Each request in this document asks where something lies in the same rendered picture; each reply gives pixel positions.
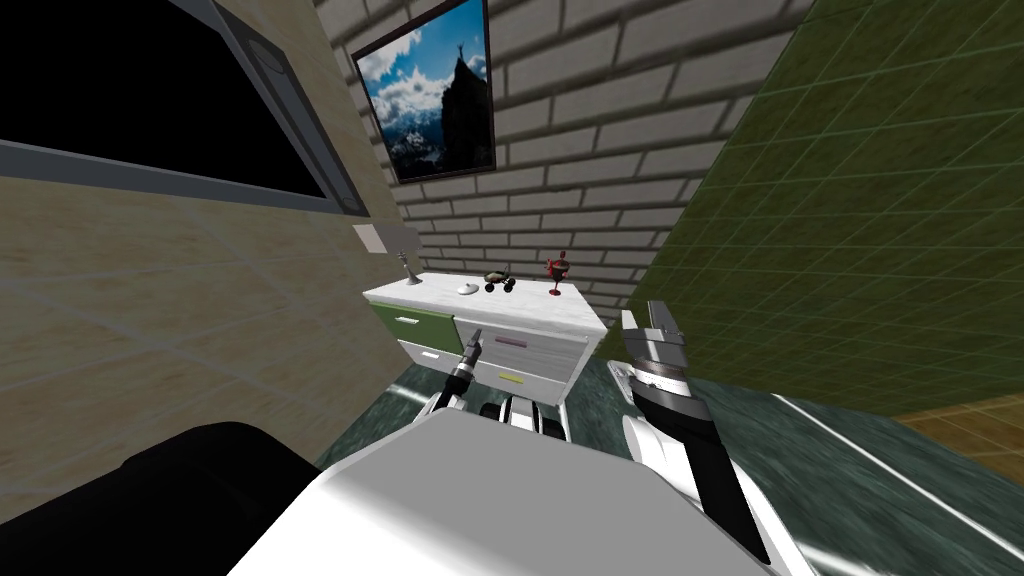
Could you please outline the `dark window with grey frame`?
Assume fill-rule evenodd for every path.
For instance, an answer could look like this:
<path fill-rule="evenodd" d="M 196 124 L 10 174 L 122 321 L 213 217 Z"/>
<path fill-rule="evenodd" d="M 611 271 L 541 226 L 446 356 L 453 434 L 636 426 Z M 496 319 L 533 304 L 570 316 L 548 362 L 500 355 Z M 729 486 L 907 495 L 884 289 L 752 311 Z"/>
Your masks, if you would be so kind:
<path fill-rule="evenodd" d="M 286 53 L 216 0 L 0 0 L 0 176 L 368 213 Z"/>

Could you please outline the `white dresser with drawers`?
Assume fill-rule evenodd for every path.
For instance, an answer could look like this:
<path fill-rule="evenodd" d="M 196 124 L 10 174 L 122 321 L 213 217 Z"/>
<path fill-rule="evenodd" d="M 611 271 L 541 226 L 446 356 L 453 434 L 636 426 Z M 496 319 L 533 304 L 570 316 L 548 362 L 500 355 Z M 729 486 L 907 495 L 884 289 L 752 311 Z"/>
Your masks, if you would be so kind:
<path fill-rule="evenodd" d="M 512 291 L 485 290 L 481 277 L 422 273 L 364 292 L 412 360 L 449 373 L 478 334 L 477 382 L 536 403 L 565 403 L 607 329 L 572 284 L 519 279 Z"/>

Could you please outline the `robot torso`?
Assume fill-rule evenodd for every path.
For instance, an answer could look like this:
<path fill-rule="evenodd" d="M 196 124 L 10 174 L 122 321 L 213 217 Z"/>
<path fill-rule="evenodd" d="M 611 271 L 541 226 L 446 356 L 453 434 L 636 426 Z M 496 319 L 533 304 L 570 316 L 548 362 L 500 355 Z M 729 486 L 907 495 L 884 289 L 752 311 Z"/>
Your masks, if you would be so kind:
<path fill-rule="evenodd" d="M 335 463 L 228 576 L 772 576 L 639 463 L 443 409 Z"/>

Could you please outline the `framed mountain picture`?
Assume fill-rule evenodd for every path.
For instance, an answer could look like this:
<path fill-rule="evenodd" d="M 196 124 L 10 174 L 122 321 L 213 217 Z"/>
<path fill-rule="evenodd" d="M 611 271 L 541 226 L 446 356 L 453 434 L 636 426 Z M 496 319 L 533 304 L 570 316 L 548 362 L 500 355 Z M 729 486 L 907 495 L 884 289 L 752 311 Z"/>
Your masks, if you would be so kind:
<path fill-rule="evenodd" d="M 443 0 L 352 63 L 398 182 L 495 169 L 486 0 Z"/>

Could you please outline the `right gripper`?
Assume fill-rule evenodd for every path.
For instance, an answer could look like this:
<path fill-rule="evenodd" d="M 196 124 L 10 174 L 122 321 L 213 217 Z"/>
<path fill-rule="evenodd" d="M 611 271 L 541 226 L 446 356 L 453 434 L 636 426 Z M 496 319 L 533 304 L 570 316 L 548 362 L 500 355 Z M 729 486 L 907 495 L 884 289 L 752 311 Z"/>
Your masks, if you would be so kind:
<path fill-rule="evenodd" d="M 687 367 L 685 339 L 667 303 L 647 303 L 650 329 L 641 329 L 631 310 L 621 312 L 623 340 L 628 353 L 636 360 L 645 360 L 676 367 Z"/>

